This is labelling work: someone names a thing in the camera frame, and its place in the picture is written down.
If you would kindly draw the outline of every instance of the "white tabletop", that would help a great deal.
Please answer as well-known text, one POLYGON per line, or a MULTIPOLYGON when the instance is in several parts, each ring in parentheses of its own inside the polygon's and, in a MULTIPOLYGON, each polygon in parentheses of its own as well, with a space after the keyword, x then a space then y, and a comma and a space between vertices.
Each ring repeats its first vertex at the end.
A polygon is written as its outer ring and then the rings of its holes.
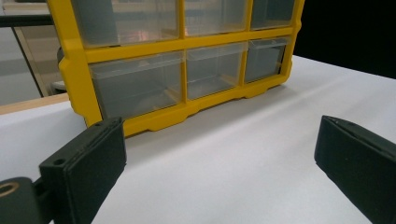
MULTIPOLYGON (((396 80, 294 56, 282 86, 126 139, 93 223, 370 223, 315 164, 322 115, 396 142, 396 80)), ((69 103, 0 116, 0 179, 38 178, 84 129, 69 103)))

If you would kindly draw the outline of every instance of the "yellow storage organizer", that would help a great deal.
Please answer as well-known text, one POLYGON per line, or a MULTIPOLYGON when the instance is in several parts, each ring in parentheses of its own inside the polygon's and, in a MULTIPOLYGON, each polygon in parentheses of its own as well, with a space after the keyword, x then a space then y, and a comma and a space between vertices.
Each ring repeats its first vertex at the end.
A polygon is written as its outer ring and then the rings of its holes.
POLYGON ((49 0, 60 70, 88 126, 125 135, 285 82, 304 0, 49 0))

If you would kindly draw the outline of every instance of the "plastic drawer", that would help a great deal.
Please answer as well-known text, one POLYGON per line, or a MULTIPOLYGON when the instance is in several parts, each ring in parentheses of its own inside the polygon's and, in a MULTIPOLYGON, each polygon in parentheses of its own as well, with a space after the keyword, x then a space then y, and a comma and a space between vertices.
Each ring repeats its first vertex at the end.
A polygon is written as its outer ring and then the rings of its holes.
POLYGON ((237 85, 247 43, 187 50, 187 92, 200 98, 237 85))
POLYGON ((289 26, 294 0, 254 0, 250 29, 289 26))
POLYGON ((91 64, 104 118, 136 117, 180 102, 182 52, 91 64))
POLYGON ((214 35, 245 30, 247 1, 185 0, 185 34, 214 35))
POLYGON ((245 82, 279 74, 287 37, 251 40, 248 44, 245 82))
POLYGON ((86 48, 178 38, 177 0, 72 0, 86 48))

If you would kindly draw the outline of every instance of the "yellow drawer frame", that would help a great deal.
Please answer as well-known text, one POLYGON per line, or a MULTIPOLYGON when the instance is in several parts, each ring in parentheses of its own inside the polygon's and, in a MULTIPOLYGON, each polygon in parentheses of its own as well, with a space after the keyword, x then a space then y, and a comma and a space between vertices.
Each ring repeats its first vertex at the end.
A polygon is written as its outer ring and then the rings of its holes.
POLYGON ((269 88, 284 83, 289 78, 291 56, 294 50, 297 34, 301 29, 301 16, 303 13, 304 0, 294 1, 291 25, 288 27, 250 31, 249 27, 253 0, 247 0, 247 24, 245 31, 194 37, 184 35, 184 1, 178 0, 178 3, 180 29, 179 39, 115 48, 84 49, 71 1, 48 1, 49 10, 52 18, 54 19, 55 27, 64 51, 64 58, 59 64, 60 71, 73 109, 76 113, 84 117, 88 126, 91 126, 95 122, 103 119, 92 84, 89 69, 90 63, 129 59, 167 51, 216 46, 233 42, 249 41, 252 39, 273 38, 278 36, 290 37, 290 42, 284 51, 284 58, 279 75, 251 83, 245 83, 245 68, 248 56, 248 53, 245 51, 242 54, 242 66, 238 85, 227 91, 214 93, 196 100, 189 100, 187 98, 186 63, 182 63, 181 103, 125 120, 124 132, 126 136, 146 130, 158 131, 168 126, 175 125, 202 109, 218 105, 232 99, 250 98, 262 94, 269 88))

